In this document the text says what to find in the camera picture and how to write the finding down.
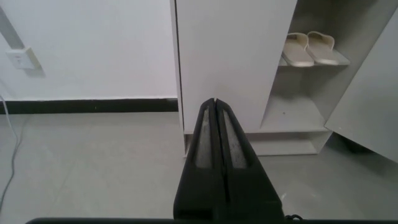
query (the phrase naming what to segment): cabinet shelf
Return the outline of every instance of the cabinet shelf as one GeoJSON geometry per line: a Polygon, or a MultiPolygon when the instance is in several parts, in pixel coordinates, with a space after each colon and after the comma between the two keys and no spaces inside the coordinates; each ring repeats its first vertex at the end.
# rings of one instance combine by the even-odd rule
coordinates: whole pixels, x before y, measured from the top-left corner
{"type": "Polygon", "coordinates": [[[325,119],[306,95],[271,94],[257,133],[328,131],[324,125],[325,119]]]}
{"type": "MultiPolygon", "coordinates": [[[[340,54],[337,50],[333,50],[334,55],[336,56],[337,60],[339,61],[338,65],[349,65],[350,61],[344,57],[342,54],[340,54]]],[[[315,66],[322,66],[323,64],[315,63],[315,66]]],[[[289,65],[285,59],[281,56],[279,59],[279,66],[291,66],[289,65]]]]}

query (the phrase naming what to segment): black baseboard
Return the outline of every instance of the black baseboard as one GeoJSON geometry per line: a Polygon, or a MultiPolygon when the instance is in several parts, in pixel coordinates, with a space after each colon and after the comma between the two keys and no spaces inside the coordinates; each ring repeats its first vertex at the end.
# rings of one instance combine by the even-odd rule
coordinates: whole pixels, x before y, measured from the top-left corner
{"type": "MultiPolygon", "coordinates": [[[[176,98],[123,100],[8,101],[10,114],[127,113],[178,111],[176,98]]],[[[5,114],[1,104],[0,114],[5,114]]]]}

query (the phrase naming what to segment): gray tile floor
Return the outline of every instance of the gray tile floor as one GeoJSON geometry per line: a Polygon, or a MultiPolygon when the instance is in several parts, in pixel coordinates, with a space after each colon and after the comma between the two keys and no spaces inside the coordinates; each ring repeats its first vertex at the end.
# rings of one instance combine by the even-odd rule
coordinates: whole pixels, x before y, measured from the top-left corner
{"type": "MultiPolygon", "coordinates": [[[[0,223],[36,217],[172,218],[185,160],[177,113],[13,115],[22,134],[0,223]]],[[[0,189],[14,146],[0,116],[0,189]]],[[[332,138],[317,156],[262,157],[286,214],[398,219],[398,165],[332,138]]]]}

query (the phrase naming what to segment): cabinet door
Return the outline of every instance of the cabinet door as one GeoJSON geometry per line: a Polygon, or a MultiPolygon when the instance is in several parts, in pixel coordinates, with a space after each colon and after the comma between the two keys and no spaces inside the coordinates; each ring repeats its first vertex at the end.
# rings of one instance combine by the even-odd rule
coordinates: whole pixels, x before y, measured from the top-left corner
{"type": "Polygon", "coordinates": [[[258,131],[296,1],[177,0],[184,129],[209,98],[258,131]]]}
{"type": "Polygon", "coordinates": [[[398,11],[359,68],[326,127],[398,162],[398,11]]]}

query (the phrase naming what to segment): floor tile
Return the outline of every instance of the floor tile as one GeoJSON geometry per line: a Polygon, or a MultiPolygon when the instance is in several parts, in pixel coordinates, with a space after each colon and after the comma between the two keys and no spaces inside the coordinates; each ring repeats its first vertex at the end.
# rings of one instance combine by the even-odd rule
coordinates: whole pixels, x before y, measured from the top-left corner
{"type": "Polygon", "coordinates": [[[89,128],[81,116],[40,114],[29,117],[16,157],[16,175],[0,216],[1,223],[25,223],[46,216],[79,157],[82,134],[89,128]]]}
{"type": "Polygon", "coordinates": [[[172,218],[185,162],[178,113],[99,114],[91,122],[50,216],[172,218]]]}

